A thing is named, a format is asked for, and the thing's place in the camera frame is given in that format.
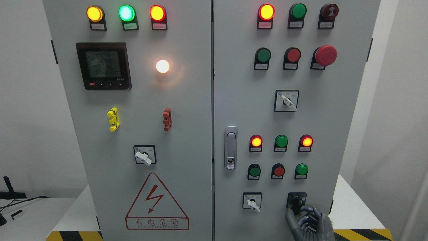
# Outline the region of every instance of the yellow black hazard stripe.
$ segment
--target yellow black hazard stripe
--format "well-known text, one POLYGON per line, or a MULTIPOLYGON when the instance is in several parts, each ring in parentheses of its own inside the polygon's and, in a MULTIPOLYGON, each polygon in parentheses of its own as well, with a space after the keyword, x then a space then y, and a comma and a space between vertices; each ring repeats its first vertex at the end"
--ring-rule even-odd
POLYGON ((336 241, 393 241, 387 229, 335 229, 336 241))
MULTIPOLYGON (((393 241, 387 229, 335 229, 336 241, 393 241)), ((103 241, 101 232, 52 231, 46 241, 103 241)))
POLYGON ((103 236, 97 231, 52 231, 46 241, 103 241, 103 236))

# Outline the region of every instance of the red busbar clip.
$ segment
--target red busbar clip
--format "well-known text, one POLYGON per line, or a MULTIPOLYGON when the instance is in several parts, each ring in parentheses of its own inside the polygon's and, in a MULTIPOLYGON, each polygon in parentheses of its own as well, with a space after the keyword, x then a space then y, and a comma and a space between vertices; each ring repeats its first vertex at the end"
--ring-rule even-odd
POLYGON ((169 131, 172 127, 172 119, 171 119, 171 109, 170 108, 165 108, 165 110, 163 111, 163 124, 165 125, 165 127, 163 128, 164 131, 169 131))

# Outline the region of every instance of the lightning bolt symbol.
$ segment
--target lightning bolt symbol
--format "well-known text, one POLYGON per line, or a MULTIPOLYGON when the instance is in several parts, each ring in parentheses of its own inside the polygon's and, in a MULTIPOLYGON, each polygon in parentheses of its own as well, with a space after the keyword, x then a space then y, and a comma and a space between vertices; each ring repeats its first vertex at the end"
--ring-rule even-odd
POLYGON ((149 195, 146 197, 146 201, 147 201, 147 200, 152 200, 152 199, 158 198, 158 200, 155 202, 155 204, 153 205, 153 207, 152 207, 152 208, 149 208, 149 212, 148 212, 148 214, 154 211, 154 210, 153 210, 153 208, 154 208, 154 207, 156 206, 156 204, 158 204, 158 202, 163 198, 163 194, 162 194, 162 195, 159 195, 159 196, 156 196, 156 197, 150 197, 150 196, 151 196, 151 195, 156 191, 156 188, 158 188, 158 186, 157 186, 157 185, 154 185, 154 186, 153 186, 153 188, 152 188, 152 190, 150 191, 149 195))

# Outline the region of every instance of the robotic hand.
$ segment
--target robotic hand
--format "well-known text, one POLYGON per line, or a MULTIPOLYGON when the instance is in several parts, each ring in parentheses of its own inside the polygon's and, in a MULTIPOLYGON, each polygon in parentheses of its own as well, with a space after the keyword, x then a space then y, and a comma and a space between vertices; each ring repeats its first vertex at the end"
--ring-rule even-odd
POLYGON ((287 208, 285 220, 295 241, 334 241, 333 226, 330 218, 316 207, 301 206, 300 212, 306 212, 298 221, 294 211, 287 208))

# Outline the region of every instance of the gray metal panel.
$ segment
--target gray metal panel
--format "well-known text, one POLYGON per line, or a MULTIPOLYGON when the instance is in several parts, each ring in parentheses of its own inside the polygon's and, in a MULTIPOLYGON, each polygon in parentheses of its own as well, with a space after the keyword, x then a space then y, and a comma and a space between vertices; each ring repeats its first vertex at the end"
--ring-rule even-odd
MULTIPOLYGON (((43 2, 104 239, 210 240, 211 1, 43 2), (135 8, 139 30, 122 30, 122 4, 135 8), (154 4, 166 8, 167 31, 151 29, 149 9, 154 4), (103 8, 107 31, 89 29, 90 5, 103 8), (126 42, 132 89, 85 90, 77 42, 126 42), (165 75, 155 70, 160 59, 171 65, 165 75), (113 133, 106 115, 112 107, 118 108, 121 121, 113 133), (167 133, 162 124, 166 107, 173 120, 167 133), (136 165, 134 145, 155 145, 157 164, 136 165), (189 231, 126 229, 125 216, 150 172, 189 217, 189 231)), ((174 207, 162 210, 173 213, 174 207)))
POLYGON ((272 0, 272 30, 257 30, 257 11, 265 2, 214 2, 214 129, 216 240, 291 240, 285 222, 288 192, 306 192, 307 205, 328 212, 361 83, 379 7, 376 1, 337 0, 334 29, 317 29, 320 8, 329 2, 301 1, 307 6, 303 29, 287 29, 288 11, 296 3, 272 0), (310 70, 313 51, 336 47, 338 57, 325 71, 310 70), (253 70, 260 47, 272 52, 268 71, 253 70), (297 71, 283 70, 284 52, 302 52, 297 71), (273 112, 275 90, 299 90, 297 112, 273 112), (236 126, 237 167, 223 165, 224 129, 236 126), (263 152, 250 153, 254 134, 263 138, 263 152), (277 135, 289 139, 286 153, 274 153, 277 135), (312 151, 297 152, 302 135, 314 138, 312 151), (260 180, 247 180, 248 166, 257 163, 260 180), (271 180, 275 163, 286 169, 283 180, 271 180), (307 180, 294 180, 297 164, 309 166, 307 180), (262 192, 257 214, 242 208, 243 192, 262 192))

